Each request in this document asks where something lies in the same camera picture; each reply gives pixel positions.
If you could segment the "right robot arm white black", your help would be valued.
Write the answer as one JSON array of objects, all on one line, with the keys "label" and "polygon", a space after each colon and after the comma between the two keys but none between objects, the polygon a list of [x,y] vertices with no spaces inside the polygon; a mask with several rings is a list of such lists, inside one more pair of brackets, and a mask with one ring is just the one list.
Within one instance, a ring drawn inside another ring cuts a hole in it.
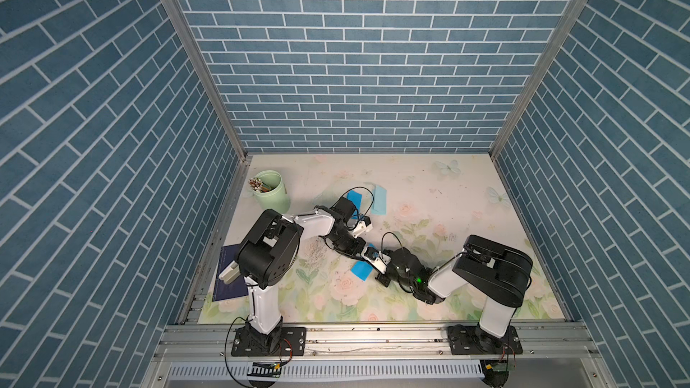
[{"label": "right robot arm white black", "polygon": [[394,281],[425,305],[438,305],[466,285],[485,295],[476,326],[457,324],[447,329],[453,354],[522,351],[510,323],[532,284],[533,260],[524,251],[469,235],[460,253],[434,269],[404,247],[377,251],[369,246],[362,257],[378,272],[379,283],[388,286]]}]

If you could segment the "blue paper sheet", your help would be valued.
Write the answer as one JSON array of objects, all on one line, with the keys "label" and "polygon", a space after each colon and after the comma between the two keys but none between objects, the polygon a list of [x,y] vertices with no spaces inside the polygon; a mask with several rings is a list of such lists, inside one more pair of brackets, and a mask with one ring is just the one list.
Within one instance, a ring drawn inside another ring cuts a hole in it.
[{"label": "blue paper sheet", "polygon": [[362,281],[366,281],[374,268],[367,262],[360,260],[356,262],[351,268],[351,273]]},{"label": "blue paper sheet", "polygon": [[349,190],[346,194],[346,198],[354,205],[354,212],[351,216],[352,219],[359,217],[359,210],[361,208],[361,203],[363,196],[357,190]]}]

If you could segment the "light blue square paper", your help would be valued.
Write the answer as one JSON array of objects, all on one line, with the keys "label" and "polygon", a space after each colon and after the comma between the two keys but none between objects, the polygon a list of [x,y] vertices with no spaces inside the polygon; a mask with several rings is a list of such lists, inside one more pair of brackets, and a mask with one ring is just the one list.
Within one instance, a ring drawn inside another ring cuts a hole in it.
[{"label": "light blue square paper", "polygon": [[374,187],[373,206],[370,212],[373,215],[385,216],[387,213],[387,190],[379,185]]}]

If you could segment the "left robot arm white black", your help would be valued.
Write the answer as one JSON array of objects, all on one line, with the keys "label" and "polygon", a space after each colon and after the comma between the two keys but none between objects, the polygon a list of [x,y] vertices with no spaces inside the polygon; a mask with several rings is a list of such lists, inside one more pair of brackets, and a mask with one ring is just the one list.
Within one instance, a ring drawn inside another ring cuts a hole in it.
[{"label": "left robot arm white black", "polygon": [[235,266],[251,299],[245,324],[250,338],[266,348],[274,348],[280,341],[283,319],[278,283],[290,270],[303,240],[319,237],[336,253],[360,260],[367,246],[361,235],[370,229],[370,217],[345,197],[330,208],[316,206],[312,212],[294,217],[264,210],[235,255]]}]

